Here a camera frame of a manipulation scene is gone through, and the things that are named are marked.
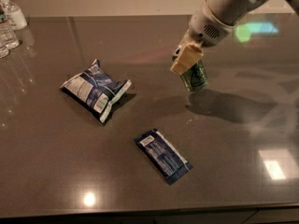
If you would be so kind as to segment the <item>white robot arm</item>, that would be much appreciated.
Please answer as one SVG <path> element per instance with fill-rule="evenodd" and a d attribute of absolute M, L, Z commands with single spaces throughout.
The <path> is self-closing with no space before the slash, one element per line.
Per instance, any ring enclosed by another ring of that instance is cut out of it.
<path fill-rule="evenodd" d="M 183 75 L 200 61 L 203 48 L 217 46 L 235 25 L 252 10 L 268 0 L 205 0 L 192 15 L 188 30 L 178 45 L 178 56 L 170 70 Z M 299 0 L 285 0 L 299 13 Z"/>

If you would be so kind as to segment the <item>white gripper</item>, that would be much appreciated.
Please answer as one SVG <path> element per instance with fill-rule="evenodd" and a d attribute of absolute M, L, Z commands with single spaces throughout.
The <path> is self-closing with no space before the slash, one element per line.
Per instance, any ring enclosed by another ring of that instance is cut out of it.
<path fill-rule="evenodd" d="M 203 47 L 217 46 L 227 35 L 233 31 L 233 26 L 220 21 L 205 1 L 192 15 L 189 27 L 180 41 L 181 45 L 189 42 L 200 43 Z M 200 61 L 204 52 L 200 46 L 187 44 L 183 48 L 178 45 L 172 53 L 170 70 L 183 75 L 187 70 Z"/>

